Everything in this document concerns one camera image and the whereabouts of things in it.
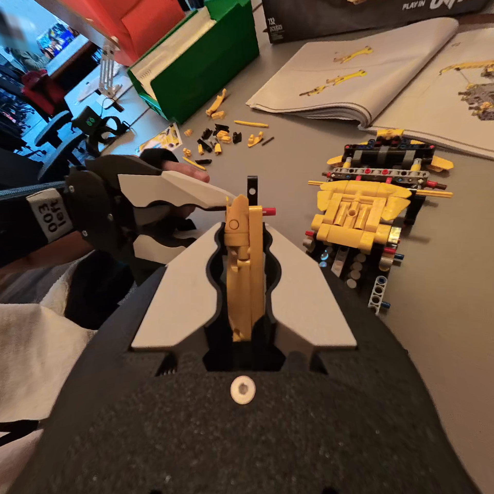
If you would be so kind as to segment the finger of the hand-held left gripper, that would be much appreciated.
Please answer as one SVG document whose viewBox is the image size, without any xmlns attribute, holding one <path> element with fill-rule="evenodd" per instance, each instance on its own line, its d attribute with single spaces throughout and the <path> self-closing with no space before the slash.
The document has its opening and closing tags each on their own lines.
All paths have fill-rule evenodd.
<svg viewBox="0 0 494 494">
<path fill-rule="evenodd" d="M 136 258 L 168 264 L 201 236 L 192 220 L 155 224 L 133 242 Z"/>
<path fill-rule="evenodd" d="M 193 205 L 204 210 L 224 209 L 229 193 L 177 171 L 160 175 L 118 174 L 122 194 L 134 207 L 165 202 L 175 207 Z"/>
</svg>

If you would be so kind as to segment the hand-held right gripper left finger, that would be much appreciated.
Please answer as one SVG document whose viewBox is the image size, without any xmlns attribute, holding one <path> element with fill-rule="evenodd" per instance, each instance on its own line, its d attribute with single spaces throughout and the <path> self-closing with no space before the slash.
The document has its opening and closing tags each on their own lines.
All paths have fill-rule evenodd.
<svg viewBox="0 0 494 494">
<path fill-rule="evenodd" d="M 226 295 L 214 279 L 224 223 L 218 222 L 168 263 L 131 343 L 134 351 L 209 351 L 232 341 Z"/>
</svg>

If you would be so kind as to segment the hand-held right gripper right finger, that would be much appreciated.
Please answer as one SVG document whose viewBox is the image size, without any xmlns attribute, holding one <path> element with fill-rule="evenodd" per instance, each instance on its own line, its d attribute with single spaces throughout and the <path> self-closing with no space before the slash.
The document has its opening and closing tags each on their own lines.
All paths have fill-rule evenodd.
<svg viewBox="0 0 494 494">
<path fill-rule="evenodd" d="M 318 263 L 272 226 L 263 227 L 268 340 L 284 357 L 311 360 L 327 350 L 354 350 L 356 338 Z"/>
</svg>

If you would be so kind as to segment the yellow curved brick fender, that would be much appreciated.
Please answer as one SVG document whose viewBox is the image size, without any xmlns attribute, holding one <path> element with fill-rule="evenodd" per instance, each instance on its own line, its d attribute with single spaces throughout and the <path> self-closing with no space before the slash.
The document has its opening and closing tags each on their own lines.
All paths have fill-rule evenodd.
<svg viewBox="0 0 494 494">
<path fill-rule="evenodd" d="M 233 342 L 251 341 L 254 325 L 265 314 L 263 217 L 275 216 L 276 209 L 257 201 L 258 178 L 251 175 L 246 194 L 226 203 L 226 298 Z"/>
</svg>

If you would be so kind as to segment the yellow black brick car model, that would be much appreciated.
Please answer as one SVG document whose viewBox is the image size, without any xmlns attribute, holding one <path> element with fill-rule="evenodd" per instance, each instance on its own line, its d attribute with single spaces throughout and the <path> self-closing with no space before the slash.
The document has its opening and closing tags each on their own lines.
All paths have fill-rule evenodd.
<svg viewBox="0 0 494 494">
<path fill-rule="evenodd" d="M 363 143 L 345 145 L 328 160 L 318 187 L 318 214 L 303 245 L 319 267 L 332 272 L 378 315 L 403 229 L 412 227 L 428 198 L 451 198 L 430 172 L 450 172 L 453 162 L 436 156 L 436 146 L 405 137 L 402 129 L 378 131 Z"/>
</svg>

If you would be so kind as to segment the white neighbouring desk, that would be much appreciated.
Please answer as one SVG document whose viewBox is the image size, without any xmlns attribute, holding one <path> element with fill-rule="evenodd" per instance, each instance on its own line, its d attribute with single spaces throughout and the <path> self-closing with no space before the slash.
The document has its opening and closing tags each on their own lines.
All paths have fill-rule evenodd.
<svg viewBox="0 0 494 494">
<path fill-rule="evenodd" d="M 110 153 L 135 154 L 137 146 L 135 139 L 138 135 L 137 123 L 149 108 L 138 95 L 129 77 L 125 74 L 125 70 L 120 69 L 114 77 L 114 85 L 121 85 L 116 99 L 116 104 L 122 109 L 119 111 L 114 102 L 98 92 L 99 75 L 99 68 L 90 72 L 67 93 L 65 102 L 75 118 L 88 106 L 102 118 L 114 116 L 121 122 L 129 124 L 129 130 L 115 138 L 112 143 L 98 144 L 98 151 L 102 155 Z"/>
</svg>

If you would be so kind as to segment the person's left hand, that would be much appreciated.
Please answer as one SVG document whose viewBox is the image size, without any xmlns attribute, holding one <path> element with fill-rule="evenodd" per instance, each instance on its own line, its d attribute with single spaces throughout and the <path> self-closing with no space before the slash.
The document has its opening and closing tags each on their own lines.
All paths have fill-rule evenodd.
<svg viewBox="0 0 494 494">
<path fill-rule="evenodd" d="M 204 183 L 210 182 L 210 176 L 207 171 L 201 170 L 196 166 L 187 163 L 176 163 L 166 160 L 162 162 L 162 169 L 164 171 L 176 171 Z"/>
</svg>

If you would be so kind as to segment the yellow printed leaflet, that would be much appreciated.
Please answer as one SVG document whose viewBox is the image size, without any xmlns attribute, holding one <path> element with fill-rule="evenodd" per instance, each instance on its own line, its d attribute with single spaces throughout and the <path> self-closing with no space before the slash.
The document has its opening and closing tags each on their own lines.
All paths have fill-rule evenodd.
<svg viewBox="0 0 494 494">
<path fill-rule="evenodd" d="M 182 145 L 181 135 L 176 122 L 169 124 L 164 130 L 139 145 L 135 152 L 140 155 L 148 149 L 165 149 L 174 151 Z"/>
</svg>

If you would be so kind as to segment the yellow black brick pieces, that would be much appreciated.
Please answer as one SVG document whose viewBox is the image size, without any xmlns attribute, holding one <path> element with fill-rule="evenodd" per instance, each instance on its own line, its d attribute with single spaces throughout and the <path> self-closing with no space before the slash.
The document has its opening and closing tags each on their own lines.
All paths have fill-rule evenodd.
<svg viewBox="0 0 494 494">
<path fill-rule="evenodd" d="M 269 125 L 262 122 L 233 120 L 226 123 L 226 100 L 229 91 L 222 89 L 205 110 L 206 119 L 198 126 L 186 125 L 181 129 L 184 139 L 181 159 L 199 170 L 212 164 L 213 157 L 220 157 L 224 148 L 244 143 L 248 149 L 267 146 L 274 141 L 268 135 Z"/>
</svg>

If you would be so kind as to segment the black device green lights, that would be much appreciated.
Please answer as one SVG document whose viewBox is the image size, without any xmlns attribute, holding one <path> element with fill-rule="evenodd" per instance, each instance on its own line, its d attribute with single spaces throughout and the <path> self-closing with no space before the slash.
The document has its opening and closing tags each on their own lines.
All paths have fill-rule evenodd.
<svg viewBox="0 0 494 494">
<path fill-rule="evenodd" d="M 102 117 L 89 106 L 72 119 L 71 125 L 86 136 L 86 150 L 94 158 L 101 155 L 100 145 L 107 147 L 130 130 L 126 121 L 121 121 L 116 116 Z"/>
</svg>

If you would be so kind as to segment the green storage bin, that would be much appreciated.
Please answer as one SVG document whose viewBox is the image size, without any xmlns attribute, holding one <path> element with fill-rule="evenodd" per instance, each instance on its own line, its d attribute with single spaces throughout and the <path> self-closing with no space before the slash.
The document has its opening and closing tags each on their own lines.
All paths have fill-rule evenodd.
<svg viewBox="0 0 494 494">
<path fill-rule="evenodd" d="M 157 114 L 184 123 L 259 55 L 251 1 L 205 1 L 127 74 Z"/>
</svg>

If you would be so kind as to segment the red office chair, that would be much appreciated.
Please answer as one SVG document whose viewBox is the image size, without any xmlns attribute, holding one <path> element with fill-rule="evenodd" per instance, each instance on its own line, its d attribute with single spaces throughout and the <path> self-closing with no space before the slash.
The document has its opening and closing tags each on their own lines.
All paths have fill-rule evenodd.
<svg viewBox="0 0 494 494">
<path fill-rule="evenodd" d="M 45 69 L 30 71 L 21 77 L 22 94 L 48 117 L 68 110 L 66 90 L 54 81 Z"/>
</svg>

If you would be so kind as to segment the white lattice stand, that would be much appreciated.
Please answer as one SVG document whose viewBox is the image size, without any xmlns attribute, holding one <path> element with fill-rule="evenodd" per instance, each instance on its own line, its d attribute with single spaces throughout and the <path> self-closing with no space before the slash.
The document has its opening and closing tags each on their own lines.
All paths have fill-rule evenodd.
<svg viewBox="0 0 494 494">
<path fill-rule="evenodd" d="M 100 60 L 100 75 L 98 83 L 98 91 L 104 97 L 115 100 L 115 96 L 121 88 L 121 85 L 114 85 L 115 67 L 119 70 L 119 65 L 115 65 L 115 52 L 119 51 L 118 38 L 111 36 L 107 39 L 102 47 L 102 55 Z"/>
</svg>

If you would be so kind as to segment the open instruction booklet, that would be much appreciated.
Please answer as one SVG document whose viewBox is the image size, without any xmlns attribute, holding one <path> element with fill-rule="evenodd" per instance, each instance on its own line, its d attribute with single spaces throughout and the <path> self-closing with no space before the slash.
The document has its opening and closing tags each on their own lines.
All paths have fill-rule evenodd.
<svg viewBox="0 0 494 494">
<path fill-rule="evenodd" d="M 493 160 L 493 14 L 308 42 L 246 104 Z"/>
</svg>

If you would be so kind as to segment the black toy car box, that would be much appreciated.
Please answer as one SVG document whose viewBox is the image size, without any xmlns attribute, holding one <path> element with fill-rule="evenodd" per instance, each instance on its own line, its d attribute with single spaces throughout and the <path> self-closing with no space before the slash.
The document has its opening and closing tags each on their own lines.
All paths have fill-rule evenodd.
<svg viewBox="0 0 494 494">
<path fill-rule="evenodd" d="M 477 13 L 493 1 L 262 1 L 262 6 L 269 40 L 276 44 Z"/>
</svg>

